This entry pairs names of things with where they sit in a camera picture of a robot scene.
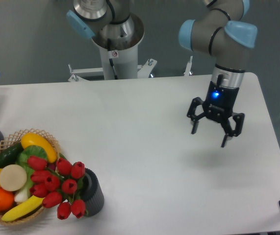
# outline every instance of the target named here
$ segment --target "orange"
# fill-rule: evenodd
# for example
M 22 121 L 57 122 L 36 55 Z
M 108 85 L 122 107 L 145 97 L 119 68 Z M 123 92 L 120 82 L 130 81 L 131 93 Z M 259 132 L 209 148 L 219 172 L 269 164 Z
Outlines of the orange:
M 12 207 L 14 203 L 14 194 L 0 188 L 0 212 L 6 211 Z

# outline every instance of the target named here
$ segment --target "white sticker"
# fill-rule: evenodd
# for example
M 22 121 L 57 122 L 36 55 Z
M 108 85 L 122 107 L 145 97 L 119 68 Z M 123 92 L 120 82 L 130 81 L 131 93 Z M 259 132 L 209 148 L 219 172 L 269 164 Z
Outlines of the white sticker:
M 114 59 L 114 58 L 118 58 L 119 57 L 119 54 L 118 54 L 118 51 L 117 50 L 111 50 L 108 52 L 108 57 L 110 59 Z
M 98 11 L 103 6 L 103 0 L 82 0 L 81 6 L 87 10 Z

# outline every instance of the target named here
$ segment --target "green cucumber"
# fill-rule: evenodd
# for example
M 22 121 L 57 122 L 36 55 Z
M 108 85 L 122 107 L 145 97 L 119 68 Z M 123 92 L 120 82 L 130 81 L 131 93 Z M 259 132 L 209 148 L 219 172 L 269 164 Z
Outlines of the green cucumber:
M 14 164 L 19 153 L 23 151 L 21 142 L 18 142 L 0 152 L 0 168 Z

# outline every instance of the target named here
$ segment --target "gray wall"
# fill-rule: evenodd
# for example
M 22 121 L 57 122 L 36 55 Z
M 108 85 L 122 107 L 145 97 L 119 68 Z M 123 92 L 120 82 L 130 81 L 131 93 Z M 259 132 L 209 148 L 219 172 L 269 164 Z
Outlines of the gray wall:
M 65 82 L 73 69 L 101 67 L 97 48 L 76 35 L 66 21 L 71 0 L 0 0 L 0 85 Z M 180 76 L 191 55 L 195 75 L 212 73 L 215 59 L 192 53 L 178 44 L 187 19 L 201 19 L 201 0 L 134 0 L 132 12 L 145 26 L 139 63 L 158 61 L 155 75 Z M 251 0 L 243 21 L 259 33 L 247 71 L 260 80 L 280 144 L 280 1 Z

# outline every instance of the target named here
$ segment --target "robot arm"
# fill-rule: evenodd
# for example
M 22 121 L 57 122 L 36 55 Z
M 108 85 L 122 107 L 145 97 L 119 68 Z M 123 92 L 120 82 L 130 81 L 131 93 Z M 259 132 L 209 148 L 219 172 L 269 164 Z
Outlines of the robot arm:
M 130 16 L 130 2 L 121 0 L 74 0 L 74 11 L 67 13 L 72 28 L 90 39 L 109 23 L 120 24 Z
M 204 0 L 210 12 L 202 21 L 188 20 L 179 31 L 182 47 L 207 53 L 216 57 L 216 64 L 205 101 L 199 97 L 192 100 L 187 116 L 196 133 L 199 120 L 206 117 L 220 123 L 225 131 L 222 147 L 226 141 L 241 134 L 244 114 L 233 112 L 250 52 L 255 46 L 257 28 L 238 22 L 249 9 L 248 0 Z M 195 114 L 202 105 L 203 113 Z M 229 118 L 236 122 L 232 130 Z

